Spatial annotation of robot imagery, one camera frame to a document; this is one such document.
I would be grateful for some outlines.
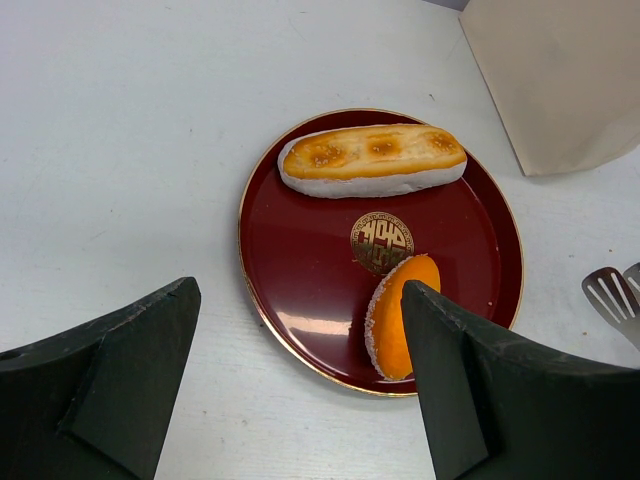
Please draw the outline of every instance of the toy orange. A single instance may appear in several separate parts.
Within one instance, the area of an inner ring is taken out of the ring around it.
[[[427,255],[409,257],[382,279],[365,319],[367,351],[373,366],[387,380],[402,380],[413,372],[400,307],[402,287],[408,280],[420,280],[440,291],[435,262]]]

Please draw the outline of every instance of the bread roll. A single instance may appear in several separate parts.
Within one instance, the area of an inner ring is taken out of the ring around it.
[[[364,341],[371,363],[389,381],[413,372],[402,321],[402,289],[409,280],[420,280],[440,291],[440,272],[427,255],[409,257],[382,279],[369,302],[364,322]]]
[[[449,132],[376,125],[313,133],[285,145],[278,170],[290,188],[320,198],[389,197],[454,182],[467,156]]]

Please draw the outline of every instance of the gold symbol on plate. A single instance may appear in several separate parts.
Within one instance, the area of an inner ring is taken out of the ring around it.
[[[390,213],[363,215],[351,229],[351,249],[367,270],[386,275],[413,255],[413,237],[407,226]]]

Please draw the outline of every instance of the slotted spatula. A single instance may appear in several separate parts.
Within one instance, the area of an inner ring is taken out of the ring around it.
[[[625,278],[604,267],[582,281],[582,290],[602,318],[640,350],[640,305]]]
[[[636,300],[640,302],[640,263],[636,263],[627,268],[622,276],[631,287],[631,290],[636,296]]]

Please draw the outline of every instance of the table surface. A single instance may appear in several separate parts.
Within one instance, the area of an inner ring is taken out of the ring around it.
[[[203,303],[158,479],[434,478],[417,398],[320,378],[259,327],[238,205],[283,131],[375,107],[453,132],[522,236],[515,330],[640,366],[582,278],[640,260],[640,152],[524,178],[457,19],[419,0],[0,6],[0,351],[181,276]]]

